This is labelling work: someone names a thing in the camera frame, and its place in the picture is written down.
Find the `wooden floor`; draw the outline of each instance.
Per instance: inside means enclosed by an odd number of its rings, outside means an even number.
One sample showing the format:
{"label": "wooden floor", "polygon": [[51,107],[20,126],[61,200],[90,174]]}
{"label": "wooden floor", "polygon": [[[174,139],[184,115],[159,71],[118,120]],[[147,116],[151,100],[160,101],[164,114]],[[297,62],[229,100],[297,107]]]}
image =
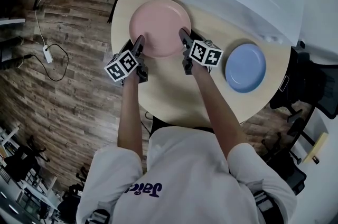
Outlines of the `wooden floor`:
{"label": "wooden floor", "polygon": [[[107,23],[114,0],[42,0],[37,11],[41,32],[47,45],[58,44],[69,55],[65,78],[51,81],[37,59],[31,58],[18,69],[0,72],[0,123],[12,129],[19,126],[17,139],[25,144],[33,135],[46,147],[49,163],[44,172],[58,177],[58,191],[77,183],[76,173],[89,167],[95,151],[115,144],[121,107],[121,89],[112,85],[103,67],[111,59],[110,24]],[[0,28],[0,38],[11,35],[25,38],[15,54],[35,54],[43,62],[43,42],[32,11],[34,0],[16,0],[12,16],[26,18],[24,25]],[[60,78],[67,59],[57,47],[51,47],[54,61],[45,64],[50,76]],[[306,115],[307,106],[303,106]],[[142,121],[151,129],[140,107]],[[266,153],[261,144],[277,139],[283,143],[290,126],[285,109],[265,107],[242,124],[248,141],[259,154]],[[143,129],[144,154],[148,133]]]}

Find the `white power adapter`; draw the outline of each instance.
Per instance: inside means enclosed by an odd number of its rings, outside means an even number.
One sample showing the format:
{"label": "white power adapter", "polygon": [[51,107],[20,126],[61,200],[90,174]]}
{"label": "white power adapter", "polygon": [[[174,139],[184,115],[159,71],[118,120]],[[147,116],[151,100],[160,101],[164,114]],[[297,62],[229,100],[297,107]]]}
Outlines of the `white power adapter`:
{"label": "white power adapter", "polygon": [[47,63],[51,63],[51,62],[53,61],[53,57],[52,57],[51,52],[50,52],[49,49],[48,49],[48,46],[45,45],[45,46],[42,48],[42,50],[43,50],[43,54],[44,54],[44,56],[45,56],[45,58],[46,58],[46,60],[47,60]]}

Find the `wooden table top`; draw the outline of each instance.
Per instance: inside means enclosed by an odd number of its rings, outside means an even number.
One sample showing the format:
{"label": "wooden table top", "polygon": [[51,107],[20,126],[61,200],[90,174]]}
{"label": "wooden table top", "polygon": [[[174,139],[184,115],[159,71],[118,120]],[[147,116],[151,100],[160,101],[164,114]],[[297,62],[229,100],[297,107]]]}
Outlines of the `wooden table top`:
{"label": "wooden table top", "polygon": [[[118,0],[111,24],[112,51],[117,53],[128,41],[129,21],[135,10],[148,0]],[[211,72],[223,97],[244,122],[262,109],[279,88],[290,57],[289,46],[259,42],[238,27],[180,0],[176,2],[187,10],[192,28],[224,50],[222,62]],[[241,94],[227,84],[225,64],[234,48],[253,42],[263,51],[267,70],[263,82],[254,91]],[[145,57],[149,68],[148,82],[139,85],[139,103],[157,118],[174,125],[210,126],[210,122],[192,76],[186,76],[182,67],[183,55],[153,59]]]}

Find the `ceiling light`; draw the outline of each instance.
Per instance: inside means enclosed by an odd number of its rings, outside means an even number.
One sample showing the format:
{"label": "ceiling light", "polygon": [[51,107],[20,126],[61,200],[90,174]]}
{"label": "ceiling light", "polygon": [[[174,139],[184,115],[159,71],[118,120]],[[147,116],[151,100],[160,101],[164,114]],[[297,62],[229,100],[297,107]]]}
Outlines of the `ceiling light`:
{"label": "ceiling light", "polygon": [[10,204],[9,204],[9,207],[10,207],[15,213],[19,214],[19,212],[16,211],[15,208],[14,208],[13,206],[11,206]]}

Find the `forearm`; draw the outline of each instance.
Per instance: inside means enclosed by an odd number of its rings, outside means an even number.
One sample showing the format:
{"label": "forearm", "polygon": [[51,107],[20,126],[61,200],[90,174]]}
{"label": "forearm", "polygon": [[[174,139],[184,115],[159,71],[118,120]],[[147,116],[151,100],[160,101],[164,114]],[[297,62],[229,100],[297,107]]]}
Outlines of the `forearm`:
{"label": "forearm", "polygon": [[137,153],[142,160],[142,129],[138,106],[138,76],[132,73],[123,87],[117,146]]}
{"label": "forearm", "polygon": [[196,68],[193,74],[200,88],[211,126],[225,157],[228,157],[233,147],[246,142],[245,134],[207,70],[200,66],[194,67]]}

